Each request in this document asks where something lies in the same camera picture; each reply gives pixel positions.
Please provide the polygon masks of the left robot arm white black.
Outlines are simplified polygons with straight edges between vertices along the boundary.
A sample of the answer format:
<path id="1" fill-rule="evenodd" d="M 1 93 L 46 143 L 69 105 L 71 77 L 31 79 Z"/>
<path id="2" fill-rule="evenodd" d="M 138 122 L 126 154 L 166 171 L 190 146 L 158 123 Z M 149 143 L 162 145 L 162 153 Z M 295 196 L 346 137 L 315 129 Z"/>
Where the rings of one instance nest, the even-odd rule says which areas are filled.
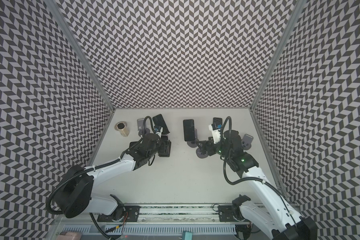
<path id="1" fill-rule="evenodd" d="M 124 173 L 152 165 L 155 156 L 167 158 L 171 153 L 167 136 L 149 133 L 131 142 L 121 155 L 101 165 L 71 167 L 52 191 L 46 202 L 47 212 L 71 219 L 82 213 L 103 214 L 120 219 L 123 203 L 115 196 L 97 195 L 94 188 Z"/>

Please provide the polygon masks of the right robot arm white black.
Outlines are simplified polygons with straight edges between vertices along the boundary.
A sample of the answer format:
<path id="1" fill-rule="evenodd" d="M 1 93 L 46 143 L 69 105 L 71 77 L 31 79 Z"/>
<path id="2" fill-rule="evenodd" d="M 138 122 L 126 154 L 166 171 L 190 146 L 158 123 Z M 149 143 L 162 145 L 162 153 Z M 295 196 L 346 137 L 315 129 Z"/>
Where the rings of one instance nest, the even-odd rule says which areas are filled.
<path id="1" fill-rule="evenodd" d="M 245 152 L 237 131 L 226 131 L 219 142 L 214 138 L 195 141 L 201 155 L 218 154 L 223 160 L 223 174 L 228 184 L 248 183 L 266 208 L 262 211 L 250 197 L 243 195 L 232 201 L 236 220 L 248 220 L 271 240 L 316 240 L 318 226 L 310 217 L 303 217 L 265 176 L 254 157 Z"/>

